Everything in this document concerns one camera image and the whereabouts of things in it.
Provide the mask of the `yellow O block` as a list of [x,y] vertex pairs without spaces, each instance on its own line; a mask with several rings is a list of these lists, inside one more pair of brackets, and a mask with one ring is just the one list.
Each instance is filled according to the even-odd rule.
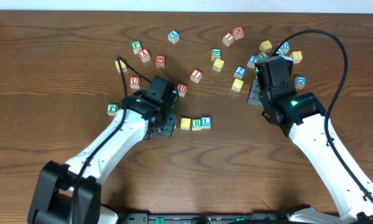
[[191,118],[181,118],[180,129],[190,130],[191,127]]

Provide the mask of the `green R block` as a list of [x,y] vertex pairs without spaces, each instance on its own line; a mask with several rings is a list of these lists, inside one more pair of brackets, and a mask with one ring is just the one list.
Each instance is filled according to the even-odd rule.
[[198,118],[198,119],[192,119],[191,124],[192,124],[192,130],[193,130],[193,131],[199,131],[199,130],[202,130],[202,126],[201,126],[201,118]]

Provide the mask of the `blue L block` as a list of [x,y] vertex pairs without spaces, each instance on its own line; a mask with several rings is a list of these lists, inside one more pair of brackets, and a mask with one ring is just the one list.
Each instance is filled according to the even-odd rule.
[[202,129],[210,129],[211,128],[211,117],[210,116],[201,117],[201,128]]

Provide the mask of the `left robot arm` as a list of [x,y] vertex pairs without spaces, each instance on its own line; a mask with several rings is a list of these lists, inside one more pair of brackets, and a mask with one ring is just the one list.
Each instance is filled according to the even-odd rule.
[[117,212],[101,203],[106,179],[135,144],[154,134],[170,137],[177,122],[176,84],[156,76],[147,90],[121,101],[109,126],[64,164],[50,161],[40,171],[28,223],[117,223]]

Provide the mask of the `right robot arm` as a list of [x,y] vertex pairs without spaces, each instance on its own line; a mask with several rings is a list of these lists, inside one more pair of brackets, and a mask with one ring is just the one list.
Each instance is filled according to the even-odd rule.
[[297,93],[293,60],[268,57],[255,64],[262,116],[298,146],[325,184],[343,223],[373,223],[373,182],[346,149],[324,106],[309,92]]

